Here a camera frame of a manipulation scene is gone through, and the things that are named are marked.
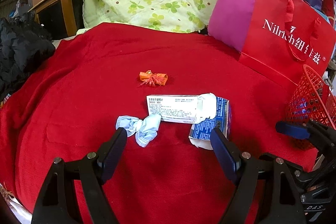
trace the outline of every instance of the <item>nilrich logo text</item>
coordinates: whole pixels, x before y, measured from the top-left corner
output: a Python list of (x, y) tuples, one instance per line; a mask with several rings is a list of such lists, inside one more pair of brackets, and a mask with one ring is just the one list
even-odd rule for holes
[(312, 58), (312, 60), (317, 65), (319, 64), (321, 55), (318, 52), (314, 52), (314, 49), (309, 44), (302, 41), (300, 38), (297, 38), (297, 39), (294, 38), (293, 32), (296, 29), (296, 27), (292, 26), (290, 30), (290, 35), (286, 37), (285, 31), (280, 30), (278, 25), (274, 24), (273, 22), (270, 23), (267, 19), (265, 19), (263, 29), (266, 29), (266, 30), (268, 29), (270, 32), (288, 41), (288, 43), (294, 45), (299, 51), (304, 52), (305, 54), (309, 53), (308, 56)]

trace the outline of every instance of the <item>blue cardboard box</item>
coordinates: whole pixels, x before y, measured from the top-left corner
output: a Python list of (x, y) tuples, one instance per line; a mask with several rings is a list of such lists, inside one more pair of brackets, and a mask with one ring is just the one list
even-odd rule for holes
[(205, 119), (203, 122), (193, 124), (190, 130), (190, 142), (196, 147), (212, 150), (210, 132), (218, 127), (228, 139), (231, 126), (231, 107), (229, 100), (217, 98), (217, 111), (214, 119)]

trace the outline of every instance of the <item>red paper bag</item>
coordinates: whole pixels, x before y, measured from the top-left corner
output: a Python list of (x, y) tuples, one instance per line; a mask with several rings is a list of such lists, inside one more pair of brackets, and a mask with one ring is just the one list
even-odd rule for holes
[(239, 62), (293, 90), (303, 64), (323, 75), (335, 41), (332, 26), (303, 0), (255, 0)]

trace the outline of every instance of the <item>metal screw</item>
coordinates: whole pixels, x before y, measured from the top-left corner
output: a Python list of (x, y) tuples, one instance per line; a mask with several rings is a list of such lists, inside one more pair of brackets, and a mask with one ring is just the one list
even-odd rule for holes
[(86, 156), (88, 159), (93, 159), (97, 154), (95, 152), (90, 152)]
[(56, 157), (56, 158), (54, 158), (54, 164), (58, 164), (58, 163), (60, 163), (62, 161), (62, 158), (60, 158), (60, 157)]
[(284, 160), (282, 158), (276, 158), (275, 161), (279, 164), (283, 164)]
[(241, 156), (245, 159), (249, 159), (251, 157), (251, 154), (249, 152), (243, 152)]

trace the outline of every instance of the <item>pink pillow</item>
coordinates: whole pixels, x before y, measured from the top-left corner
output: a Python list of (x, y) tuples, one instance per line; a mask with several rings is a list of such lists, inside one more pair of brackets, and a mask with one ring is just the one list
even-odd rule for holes
[(217, 0), (208, 34), (242, 51), (250, 26), (255, 0)]

